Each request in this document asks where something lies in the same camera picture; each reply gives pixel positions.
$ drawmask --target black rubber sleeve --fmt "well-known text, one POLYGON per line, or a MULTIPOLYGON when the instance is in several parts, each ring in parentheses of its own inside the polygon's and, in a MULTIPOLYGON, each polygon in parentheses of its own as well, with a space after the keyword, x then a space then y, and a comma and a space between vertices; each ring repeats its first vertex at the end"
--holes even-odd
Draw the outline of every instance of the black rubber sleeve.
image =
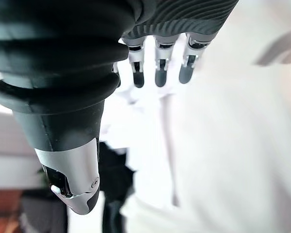
POLYGON ((69 150, 99 137, 104 99, 119 83, 113 62, 128 55, 118 40, 154 13, 130 2, 0 0, 0 104, 32 147, 69 150))

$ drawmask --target silver metal component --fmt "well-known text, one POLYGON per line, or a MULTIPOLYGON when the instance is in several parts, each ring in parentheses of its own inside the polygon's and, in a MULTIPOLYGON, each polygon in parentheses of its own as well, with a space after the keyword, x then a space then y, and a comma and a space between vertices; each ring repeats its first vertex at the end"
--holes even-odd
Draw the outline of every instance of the silver metal component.
POLYGON ((62 200, 67 206, 69 206, 75 213, 79 215, 86 215, 90 212, 90 208, 87 205, 87 202, 92 198, 95 192, 83 193, 80 195, 75 195, 70 198, 63 196, 60 192, 60 189, 54 185, 51 186, 51 190, 56 196, 62 200))
POLYGON ((114 64, 113 64, 113 72, 118 73, 117 62, 114 62, 114 64))
POLYGON ((67 177, 71 197, 66 197, 60 188, 52 185, 52 191, 78 214, 89 213, 87 201, 99 188, 97 140, 66 151, 43 151, 35 149, 40 163, 67 177))
POLYGON ((200 49, 194 49, 192 45, 196 43, 199 43, 199 42, 194 39, 191 39, 189 35, 187 36, 187 43, 186 43, 186 47, 184 49, 184 54, 183 54, 183 64, 182 64, 183 67, 188 66, 189 56, 195 56, 195 61, 191 64, 191 68, 194 68, 196 65, 196 62, 203 55, 205 48, 208 46, 208 44, 206 44, 204 47, 200 49))
POLYGON ((161 60, 165 60, 165 66, 164 69, 167 71, 168 64, 170 62, 173 50, 174 50, 174 44, 176 40, 178 39, 179 35, 171 36, 171 37, 161 37, 156 36, 155 37, 155 63, 156 63, 156 70, 161 70, 161 60), (167 48, 161 48, 161 45, 168 46, 167 48))
POLYGON ((128 55, 130 65, 131 65, 132 71, 134 73, 136 73, 138 71, 139 72, 144 71, 145 47, 143 44, 140 45, 139 47, 141 49, 139 49, 137 51, 129 50, 129 55, 128 55), (136 63, 136 62, 139 63, 139 70, 136 70, 136 68, 135 68, 134 63, 136 63))
POLYGON ((171 47, 167 49, 162 49, 160 48, 160 45, 157 43, 155 47, 155 62, 156 62, 156 69, 160 70, 161 69, 161 60, 165 60, 165 66, 164 70, 167 71, 168 69, 168 64, 171 59, 171 55, 173 53, 174 46, 172 45, 171 47))

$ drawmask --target brown floor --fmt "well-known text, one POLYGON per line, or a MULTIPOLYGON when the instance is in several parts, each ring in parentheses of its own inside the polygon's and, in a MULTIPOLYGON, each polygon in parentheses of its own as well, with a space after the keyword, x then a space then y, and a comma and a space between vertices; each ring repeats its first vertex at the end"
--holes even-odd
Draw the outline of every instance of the brown floor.
POLYGON ((0 191, 0 233, 21 233, 18 224, 21 190, 0 191))

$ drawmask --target person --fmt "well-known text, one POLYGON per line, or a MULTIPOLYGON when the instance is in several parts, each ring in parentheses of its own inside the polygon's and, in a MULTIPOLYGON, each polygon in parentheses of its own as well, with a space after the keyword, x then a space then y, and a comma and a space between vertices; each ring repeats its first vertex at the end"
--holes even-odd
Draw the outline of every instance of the person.
POLYGON ((272 4, 240 2, 188 85, 137 101, 128 233, 291 233, 291 17, 272 4))

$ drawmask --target robotic arm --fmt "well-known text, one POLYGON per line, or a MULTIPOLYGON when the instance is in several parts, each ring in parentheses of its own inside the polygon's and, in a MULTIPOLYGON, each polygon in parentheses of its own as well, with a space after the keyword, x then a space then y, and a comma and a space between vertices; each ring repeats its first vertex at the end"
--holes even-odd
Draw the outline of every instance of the robotic arm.
POLYGON ((144 40, 154 35, 155 82, 164 86, 173 45, 187 33, 179 75, 187 83, 237 1, 0 0, 0 104, 13 110, 52 191, 74 212, 89 213, 98 199, 100 120, 119 85, 114 62, 129 56, 142 87, 144 40))

